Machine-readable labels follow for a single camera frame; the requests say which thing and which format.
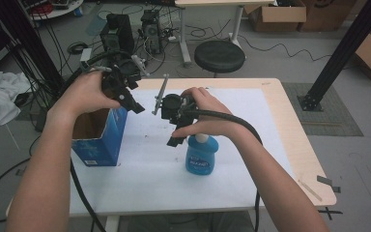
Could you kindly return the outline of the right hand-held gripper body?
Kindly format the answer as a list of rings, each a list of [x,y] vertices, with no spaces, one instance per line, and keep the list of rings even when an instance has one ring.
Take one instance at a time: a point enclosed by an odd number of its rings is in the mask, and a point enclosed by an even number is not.
[[[163,96],[168,82],[169,74],[163,76],[163,83],[160,87],[158,95],[155,96],[156,105],[152,111],[154,115],[160,110],[161,118],[168,120],[170,124],[176,126],[189,126],[193,123],[194,118],[187,115],[188,110],[196,108],[196,102],[192,96],[182,97],[178,94],[168,94]]]

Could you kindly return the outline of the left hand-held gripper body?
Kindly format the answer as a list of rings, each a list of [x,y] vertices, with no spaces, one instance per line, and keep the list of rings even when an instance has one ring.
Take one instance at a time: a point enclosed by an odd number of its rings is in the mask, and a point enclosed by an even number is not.
[[[149,75],[145,62],[145,59],[139,58],[137,55],[101,54],[84,61],[83,71],[104,72],[101,89],[108,98],[118,100],[120,94],[126,94],[137,88],[137,82],[143,75]]]

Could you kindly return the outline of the blue bottle with white cap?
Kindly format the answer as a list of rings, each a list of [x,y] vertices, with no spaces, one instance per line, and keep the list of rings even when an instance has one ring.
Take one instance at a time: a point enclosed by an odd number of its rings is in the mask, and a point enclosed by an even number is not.
[[[214,170],[214,155],[218,151],[217,141],[210,135],[198,133],[192,135],[187,143],[186,170],[196,175],[210,175]]]

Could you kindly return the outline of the blue cardboard box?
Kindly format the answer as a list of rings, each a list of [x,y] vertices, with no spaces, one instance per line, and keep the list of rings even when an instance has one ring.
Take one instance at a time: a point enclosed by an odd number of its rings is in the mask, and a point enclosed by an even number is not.
[[[100,109],[77,117],[71,148],[86,166],[116,166],[128,112]]]

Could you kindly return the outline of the person's right hand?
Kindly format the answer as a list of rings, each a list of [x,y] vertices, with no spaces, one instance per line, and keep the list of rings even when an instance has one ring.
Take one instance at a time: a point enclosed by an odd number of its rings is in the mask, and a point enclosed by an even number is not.
[[[183,96],[192,96],[200,110],[210,110],[230,114],[231,111],[209,91],[203,87],[192,87],[182,92]],[[200,116],[198,121],[190,126],[175,130],[173,137],[187,137],[189,135],[204,133],[209,135],[223,135],[233,139],[244,130],[237,123],[224,121],[210,116]]]

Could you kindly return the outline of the person's left hand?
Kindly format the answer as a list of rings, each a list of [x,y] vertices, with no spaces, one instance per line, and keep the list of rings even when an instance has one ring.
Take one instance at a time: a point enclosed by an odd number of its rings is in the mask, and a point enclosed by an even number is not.
[[[83,113],[103,108],[119,108],[117,101],[108,98],[101,90],[103,75],[91,71],[80,75],[47,113],[48,122],[74,122]]]

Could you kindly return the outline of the black computer tower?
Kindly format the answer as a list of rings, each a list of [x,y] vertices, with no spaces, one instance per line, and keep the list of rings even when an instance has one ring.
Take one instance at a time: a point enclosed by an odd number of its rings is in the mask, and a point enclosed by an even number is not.
[[[100,38],[105,51],[119,49],[132,54],[134,38],[129,16],[127,14],[108,14],[106,24],[100,32]]]
[[[159,10],[145,10],[141,16],[142,32],[145,38],[145,48],[150,54],[161,53],[161,31]]]

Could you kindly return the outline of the white table mat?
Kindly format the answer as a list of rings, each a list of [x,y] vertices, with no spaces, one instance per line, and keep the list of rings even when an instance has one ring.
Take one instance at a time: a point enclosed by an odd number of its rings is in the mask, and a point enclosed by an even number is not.
[[[145,111],[128,115],[115,166],[88,167],[71,156],[95,212],[109,216],[252,209],[256,186],[234,144],[219,136],[212,174],[189,173],[187,144],[168,146],[174,126],[152,113],[157,93],[132,92]]]

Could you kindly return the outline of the black round stool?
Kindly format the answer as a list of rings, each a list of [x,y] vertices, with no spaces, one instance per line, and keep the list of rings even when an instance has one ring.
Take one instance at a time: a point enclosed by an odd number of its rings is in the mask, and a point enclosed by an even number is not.
[[[239,70],[245,61],[243,50],[227,41],[207,41],[199,44],[194,51],[195,63],[217,77],[219,73]]]

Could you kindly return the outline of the white desk with metal legs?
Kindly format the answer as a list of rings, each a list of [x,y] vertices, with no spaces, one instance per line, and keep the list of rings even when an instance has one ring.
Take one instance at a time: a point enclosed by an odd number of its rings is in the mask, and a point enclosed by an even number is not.
[[[235,6],[235,19],[233,31],[229,34],[229,41],[235,45],[240,45],[238,35],[243,15],[243,7],[245,5],[267,5],[273,0],[175,0],[175,5],[180,8],[181,32],[179,37],[179,45],[183,56],[184,66],[189,67],[191,58],[186,42],[186,8],[199,6]]]

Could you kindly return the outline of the round white table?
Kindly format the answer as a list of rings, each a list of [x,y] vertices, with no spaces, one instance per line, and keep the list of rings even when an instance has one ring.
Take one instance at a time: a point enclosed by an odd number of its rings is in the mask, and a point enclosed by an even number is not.
[[[82,16],[84,0],[18,0],[32,20],[44,20],[73,13]]]

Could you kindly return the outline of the grey floor mat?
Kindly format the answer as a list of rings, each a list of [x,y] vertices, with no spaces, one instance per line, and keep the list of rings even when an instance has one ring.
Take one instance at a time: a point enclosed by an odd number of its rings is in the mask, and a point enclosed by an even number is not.
[[[300,97],[312,83],[283,82],[282,86],[307,135],[363,136],[362,131],[333,87],[330,87],[314,111],[300,106]]]

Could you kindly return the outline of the black metal stand beam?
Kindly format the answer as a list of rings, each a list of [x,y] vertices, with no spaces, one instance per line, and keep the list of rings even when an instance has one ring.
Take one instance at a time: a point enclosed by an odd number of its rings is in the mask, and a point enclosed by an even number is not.
[[[309,91],[304,96],[298,96],[303,111],[322,110],[324,95],[370,32],[371,0],[367,0]]]

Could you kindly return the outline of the large brown cardboard box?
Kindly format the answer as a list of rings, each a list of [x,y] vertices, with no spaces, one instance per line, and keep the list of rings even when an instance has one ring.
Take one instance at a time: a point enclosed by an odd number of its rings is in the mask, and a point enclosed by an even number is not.
[[[300,0],[306,7],[306,21],[300,32],[336,31],[351,12],[357,0]]]

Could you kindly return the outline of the black metal frame post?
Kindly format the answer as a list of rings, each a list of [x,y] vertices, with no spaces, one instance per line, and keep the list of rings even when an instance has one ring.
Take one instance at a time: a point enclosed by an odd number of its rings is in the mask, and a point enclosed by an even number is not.
[[[64,81],[57,72],[41,39],[35,32],[31,20],[25,14],[17,0],[0,0],[0,18],[11,35],[20,41],[32,61],[43,76],[48,92],[57,97]]]

